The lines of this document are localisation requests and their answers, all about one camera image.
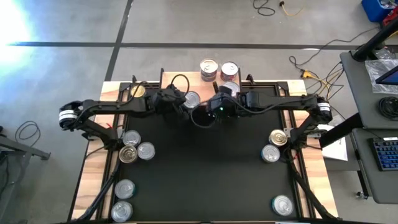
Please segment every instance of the white paper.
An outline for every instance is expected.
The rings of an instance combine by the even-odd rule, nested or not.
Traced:
[[[318,129],[327,130],[334,128],[333,126],[326,124],[319,124]],[[322,155],[326,158],[331,159],[339,159],[342,161],[348,161],[347,158],[347,148],[346,148],[346,139],[341,138],[334,143],[328,145],[327,147],[322,148]]]

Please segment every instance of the can lid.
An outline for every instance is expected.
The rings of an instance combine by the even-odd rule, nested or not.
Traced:
[[[275,129],[271,132],[269,136],[271,142],[277,146],[283,146],[287,143],[287,136],[286,134],[279,129]]]
[[[225,87],[228,87],[232,90],[232,96],[235,97],[236,93],[239,93],[241,91],[240,87],[238,84],[236,84],[235,82],[226,82],[224,84],[222,84]]]
[[[114,187],[114,194],[120,199],[130,198],[136,190],[136,186],[131,180],[120,180]]]
[[[119,159],[124,163],[134,162],[137,159],[137,149],[134,146],[124,146],[119,151]]]
[[[274,198],[272,201],[272,208],[276,213],[283,216],[288,216],[293,212],[292,201],[285,195]]]
[[[238,72],[238,66],[233,62],[225,62],[223,66],[221,66],[221,71],[225,75],[235,75]]]
[[[112,207],[112,219],[116,222],[125,222],[131,218],[132,205],[128,202],[116,202]]]
[[[271,144],[268,144],[262,148],[261,157],[266,162],[276,162],[280,157],[279,149]]]
[[[194,91],[189,91],[185,96],[185,99],[187,100],[184,102],[184,106],[190,109],[196,107],[200,103],[200,96]]]
[[[218,64],[215,60],[206,58],[200,62],[200,69],[208,73],[215,72],[218,69]]]
[[[142,97],[142,96],[144,96],[146,89],[142,85],[140,85],[140,86],[136,85],[131,88],[131,91],[130,91],[131,96],[133,96],[134,92],[136,92],[134,97]]]
[[[155,156],[155,146],[150,142],[143,142],[138,146],[138,157],[149,160]]]
[[[141,136],[135,130],[126,131],[123,135],[123,143],[126,146],[136,146],[141,142]]]

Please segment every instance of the metal can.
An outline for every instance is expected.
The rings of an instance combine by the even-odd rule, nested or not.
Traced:
[[[132,216],[132,205],[129,202],[116,202],[112,207],[111,215],[115,222],[125,222]]]
[[[276,146],[268,144],[262,148],[261,157],[266,162],[276,162],[280,157],[279,149]]]
[[[126,146],[136,146],[141,142],[141,136],[135,130],[126,131],[123,134],[123,143]]]
[[[222,84],[225,87],[228,87],[232,90],[232,96],[236,97],[236,93],[239,93],[241,91],[241,88],[239,87],[238,84],[236,84],[235,82],[226,82],[224,84]]]
[[[271,144],[283,146],[287,143],[287,136],[282,130],[275,129],[271,131],[268,140]]]
[[[134,146],[124,146],[119,151],[119,159],[123,163],[132,163],[137,160],[137,149]]]
[[[280,195],[272,199],[272,209],[278,215],[288,216],[293,212],[293,204],[288,197]]]
[[[221,66],[221,79],[224,81],[232,81],[236,78],[239,68],[233,62],[225,62]]]
[[[212,82],[217,76],[218,64],[214,59],[206,58],[200,62],[201,79],[205,82]]]
[[[120,199],[131,198],[136,191],[136,185],[131,180],[120,180],[114,187],[114,194]]]
[[[138,148],[138,157],[143,160],[150,160],[155,156],[155,146],[150,142],[141,143]]]
[[[198,93],[196,93],[194,91],[189,91],[185,95],[185,99],[187,99],[187,100],[185,101],[185,103],[183,105],[189,109],[192,109],[192,108],[198,106],[200,103],[200,96]]]
[[[144,96],[146,91],[147,90],[142,85],[140,85],[140,86],[136,85],[136,86],[131,88],[130,94],[131,94],[131,96],[134,96],[135,98],[138,98],[138,97]]]

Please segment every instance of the wooden board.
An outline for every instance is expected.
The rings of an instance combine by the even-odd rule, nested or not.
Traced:
[[[201,95],[201,100],[207,100],[212,95],[214,95],[214,89],[211,83],[205,82],[205,85],[209,85],[204,91],[200,91],[198,87],[202,82],[198,73],[195,72],[167,72],[164,73],[162,78],[162,86],[168,85],[174,75],[184,73],[189,76],[190,79],[190,90],[198,91]],[[266,82],[276,82],[282,81],[287,82],[289,85],[290,95],[305,95],[305,85],[303,80],[261,80]],[[174,84],[177,88],[185,91],[186,81],[183,77],[178,77],[175,79]],[[104,101],[115,101],[118,98],[120,82],[104,82],[101,98]],[[295,120],[297,126],[299,126],[305,118],[308,116],[307,112],[304,111],[294,111]],[[102,126],[107,127],[106,123],[113,123],[113,115],[97,115],[95,121]],[[314,139],[308,140],[308,145],[320,147],[319,142]],[[101,141],[93,141],[88,145],[88,153],[101,147]],[[305,161],[305,167],[307,170],[308,180],[310,182],[310,188],[317,196],[322,205],[334,216],[338,216],[335,201],[333,198],[333,193],[330,188],[328,173],[326,171],[325,163],[323,161],[322,152],[318,149],[305,148],[303,149],[303,158]],[[72,219],[78,218],[84,213],[86,208],[94,200],[98,192],[100,191],[101,181],[103,178],[104,165],[106,160],[106,151],[101,150],[92,154],[84,163],[83,173],[80,179],[80,185],[78,187],[78,193],[76,196],[75,206],[73,208]],[[307,201],[303,194],[302,189],[299,189],[300,198],[302,201],[303,212],[305,216],[308,216]],[[108,216],[109,210],[109,198],[110,192],[106,196],[106,203],[104,205],[103,217]]]

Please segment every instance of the keyboard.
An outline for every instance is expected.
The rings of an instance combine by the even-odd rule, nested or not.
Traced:
[[[398,170],[398,138],[369,139],[380,171]]]

